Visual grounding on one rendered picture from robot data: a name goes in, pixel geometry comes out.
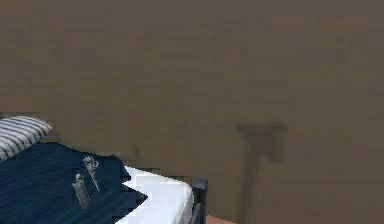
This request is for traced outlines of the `small silver key-shaped object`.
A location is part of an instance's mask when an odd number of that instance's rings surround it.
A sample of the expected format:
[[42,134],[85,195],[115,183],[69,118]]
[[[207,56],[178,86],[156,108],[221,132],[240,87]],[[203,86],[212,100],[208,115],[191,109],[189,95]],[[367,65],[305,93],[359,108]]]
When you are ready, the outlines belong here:
[[96,179],[96,169],[98,168],[99,162],[96,161],[93,157],[91,156],[86,156],[83,158],[83,163],[91,176],[91,179],[96,187],[96,189],[99,189],[98,182]]

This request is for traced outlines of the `small grey flat object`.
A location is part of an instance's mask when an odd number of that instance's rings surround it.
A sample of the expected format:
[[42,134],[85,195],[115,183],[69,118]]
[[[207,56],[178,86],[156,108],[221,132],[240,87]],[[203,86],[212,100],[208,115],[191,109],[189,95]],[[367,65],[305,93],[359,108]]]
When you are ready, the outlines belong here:
[[77,196],[78,202],[82,209],[86,209],[90,203],[90,197],[85,185],[84,177],[81,174],[75,175],[75,181],[72,183],[72,187]]

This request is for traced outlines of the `bed with dark blue blanket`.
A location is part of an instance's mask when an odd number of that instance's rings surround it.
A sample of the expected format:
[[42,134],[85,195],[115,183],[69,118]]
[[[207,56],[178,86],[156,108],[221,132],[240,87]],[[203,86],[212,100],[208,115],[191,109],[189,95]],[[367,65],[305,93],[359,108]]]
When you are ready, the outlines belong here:
[[[99,162],[96,189],[83,158]],[[84,177],[82,209],[72,183]],[[36,143],[0,161],[0,224],[206,224],[205,180],[190,185],[132,168],[115,155]]]

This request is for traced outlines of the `grey striped pillow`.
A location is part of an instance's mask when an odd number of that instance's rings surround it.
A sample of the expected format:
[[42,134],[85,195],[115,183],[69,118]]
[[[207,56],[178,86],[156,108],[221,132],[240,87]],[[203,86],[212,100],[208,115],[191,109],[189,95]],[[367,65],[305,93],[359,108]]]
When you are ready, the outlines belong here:
[[13,116],[0,119],[0,161],[8,160],[41,141],[52,126],[41,119]]

